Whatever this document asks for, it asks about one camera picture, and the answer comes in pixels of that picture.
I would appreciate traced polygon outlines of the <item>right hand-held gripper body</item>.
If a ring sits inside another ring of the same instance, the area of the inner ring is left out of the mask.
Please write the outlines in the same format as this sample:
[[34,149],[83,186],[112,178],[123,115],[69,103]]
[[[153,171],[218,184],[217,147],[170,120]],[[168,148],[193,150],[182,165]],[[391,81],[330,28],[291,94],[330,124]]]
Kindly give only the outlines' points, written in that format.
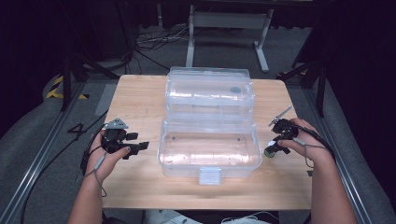
[[269,127],[273,126],[272,131],[277,133],[281,139],[291,140],[298,135],[298,129],[293,126],[292,122],[283,118],[291,109],[292,106],[289,105],[268,124]]

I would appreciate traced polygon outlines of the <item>black metal stand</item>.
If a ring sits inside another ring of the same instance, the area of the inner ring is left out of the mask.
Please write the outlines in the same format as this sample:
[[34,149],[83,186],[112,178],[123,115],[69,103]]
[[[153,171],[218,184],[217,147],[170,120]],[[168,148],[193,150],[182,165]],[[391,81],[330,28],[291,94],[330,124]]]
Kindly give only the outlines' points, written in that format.
[[282,81],[286,81],[292,77],[304,73],[304,77],[300,81],[300,85],[303,89],[310,89],[313,87],[315,82],[318,83],[317,96],[316,96],[316,109],[319,115],[323,118],[323,106],[324,106],[324,94],[326,86],[327,72],[324,67],[324,63],[320,61],[304,63],[296,68],[293,68],[289,72],[281,72],[276,78]]

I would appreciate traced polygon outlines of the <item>black tripod stand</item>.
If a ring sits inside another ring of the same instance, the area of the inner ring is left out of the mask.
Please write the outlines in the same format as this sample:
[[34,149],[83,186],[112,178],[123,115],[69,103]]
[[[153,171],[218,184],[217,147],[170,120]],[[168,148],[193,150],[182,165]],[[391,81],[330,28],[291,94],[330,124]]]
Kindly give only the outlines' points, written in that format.
[[104,68],[99,63],[89,60],[88,58],[77,53],[66,53],[64,57],[63,70],[61,75],[64,81],[64,98],[62,111],[65,111],[72,102],[72,84],[71,76],[74,76],[77,82],[84,83],[88,80],[88,74],[84,68],[84,64],[90,66],[94,71],[97,71],[111,79],[119,79],[120,77],[110,70]]

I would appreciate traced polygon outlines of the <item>person's right hand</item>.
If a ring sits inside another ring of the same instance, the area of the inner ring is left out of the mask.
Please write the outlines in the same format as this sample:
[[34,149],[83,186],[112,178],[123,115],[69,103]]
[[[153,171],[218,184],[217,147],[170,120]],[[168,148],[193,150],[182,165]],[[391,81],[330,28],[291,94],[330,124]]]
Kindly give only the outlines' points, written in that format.
[[333,163],[332,155],[327,148],[305,131],[299,130],[294,140],[279,140],[277,143],[311,160],[315,168]]

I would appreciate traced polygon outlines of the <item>person's white clothing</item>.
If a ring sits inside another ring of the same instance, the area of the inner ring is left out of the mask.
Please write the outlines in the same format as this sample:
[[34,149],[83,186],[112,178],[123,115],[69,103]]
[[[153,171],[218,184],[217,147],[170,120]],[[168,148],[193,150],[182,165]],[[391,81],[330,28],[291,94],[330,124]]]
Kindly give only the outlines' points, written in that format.
[[[183,216],[174,210],[148,210],[143,221],[144,224],[204,224],[189,217]],[[255,217],[240,217],[225,219],[214,224],[271,224],[258,220]]]

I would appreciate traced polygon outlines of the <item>grey metal desk frame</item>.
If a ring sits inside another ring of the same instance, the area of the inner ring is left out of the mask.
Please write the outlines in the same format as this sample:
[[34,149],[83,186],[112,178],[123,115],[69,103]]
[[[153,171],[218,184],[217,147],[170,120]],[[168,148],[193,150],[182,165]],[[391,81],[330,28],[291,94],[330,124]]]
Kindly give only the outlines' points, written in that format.
[[202,12],[197,11],[194,5],[190,5],[189,14],[189,43],[187,48],[187,57],[185,65],[193,67],[194,59],[194,29],[200,28],[233,28],[233,29],[255,29],[261,31],[261,37],[255,41],[253,47],[264,73],[269,72],[269,66],[266,61],[263,44],[270,28],[274,11],[268,9],[264,14],[247,14],[247,13],[227,13],[227,12]]

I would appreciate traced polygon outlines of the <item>person's left hand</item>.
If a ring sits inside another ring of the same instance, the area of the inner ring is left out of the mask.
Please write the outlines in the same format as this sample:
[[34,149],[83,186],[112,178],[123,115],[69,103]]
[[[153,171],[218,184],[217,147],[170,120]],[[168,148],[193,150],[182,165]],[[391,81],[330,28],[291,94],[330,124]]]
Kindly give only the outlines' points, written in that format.
[[117,152],[107,153],[102,147],[104,131],[100,131],[94,138],[89,150],[89,159],[83,183],[102,185],[104,180],[111,174],[117,162],[130,151],[123,147]]

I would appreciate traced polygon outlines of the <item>aluminium floor rail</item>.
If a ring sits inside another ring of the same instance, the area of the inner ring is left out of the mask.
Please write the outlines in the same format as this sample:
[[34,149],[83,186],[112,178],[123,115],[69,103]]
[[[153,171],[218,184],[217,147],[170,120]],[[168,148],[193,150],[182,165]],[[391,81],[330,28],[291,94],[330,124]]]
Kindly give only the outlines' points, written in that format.
[[28,197],[29,191],[33,188],[33,184],[38,179],[38,175],[42,171],[46,160],[53,149],[55,141],[59,136],[59,132],[64,125],[67,116],[70,114],[72,107],[78,100],[78,97],[82,93],[84,87],[85,83],[78,82],[71,90],[71,95],[68,98],[68,105],[66,106],[65,110],[61,111],[57,115],[56,120],[53,122],[50,130],[48,131],[48,135],[46,136],[43,144],[36,153],[32,163],[24,173],[21,183],[13,194],[13,197],[11,198],[4,212],[0,216],[0,224],[10,224],[20,212],[23,203]]
[[346,164],[343,159],[340,157],[340,153],[338,151],[338,147],[332,137],[331,131],[325,121],[322,118],[318,110],[316,108],[316,98],[315,94],[311,90],[303,90],[304,97],[306,98],[309,107],[314,113],[314,120],[317,123],[316,128],[322,134],[326,142],[330,145],[333,150],[334,157],[336,158],[337,168],[339,170],[341,179],[346,188],[346,192],[348,194],[349,200],[351,201],[355,214],[357,216],[357,220],[359,224],[373,224],[366,207],[363,204],[360,194],[358,193],[358,189],[355,185],[354,180],[352,179]]

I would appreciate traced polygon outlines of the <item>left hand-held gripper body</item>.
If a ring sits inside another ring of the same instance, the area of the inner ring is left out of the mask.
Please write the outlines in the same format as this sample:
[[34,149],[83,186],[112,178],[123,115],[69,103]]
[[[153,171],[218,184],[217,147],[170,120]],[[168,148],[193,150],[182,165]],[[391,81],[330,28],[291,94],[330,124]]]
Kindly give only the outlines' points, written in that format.
[[116,118],[104,125],[104,136],[102,137],[102,147],[107,153],[114,153],[122,148],[122,141],[126,138],[128,125]]

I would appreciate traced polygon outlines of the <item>clear plastic storage box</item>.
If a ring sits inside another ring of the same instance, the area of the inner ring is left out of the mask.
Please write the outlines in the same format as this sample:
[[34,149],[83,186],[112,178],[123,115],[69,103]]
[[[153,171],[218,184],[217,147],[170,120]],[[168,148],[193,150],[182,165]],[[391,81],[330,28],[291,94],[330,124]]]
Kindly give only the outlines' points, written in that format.
[[157,158],[165,175],[218,185],[227,177],[247,177],[262,164],[248,70],[173,67],[164,97]]

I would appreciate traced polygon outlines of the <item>yellow black floor tape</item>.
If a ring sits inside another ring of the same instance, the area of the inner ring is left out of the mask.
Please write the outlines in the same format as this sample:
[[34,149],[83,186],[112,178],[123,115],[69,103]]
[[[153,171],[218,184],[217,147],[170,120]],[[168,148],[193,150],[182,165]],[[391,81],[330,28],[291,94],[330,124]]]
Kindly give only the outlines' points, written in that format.
[[58,88],[60,87],[61,83],[64,81],[64,77],[62,75],[59,75],[53,82],[52,86],[49,89],[49,92],[47,93],[46,97],[47,98],[59,98],[63,99],[64,95],[62,93],[57,92]]

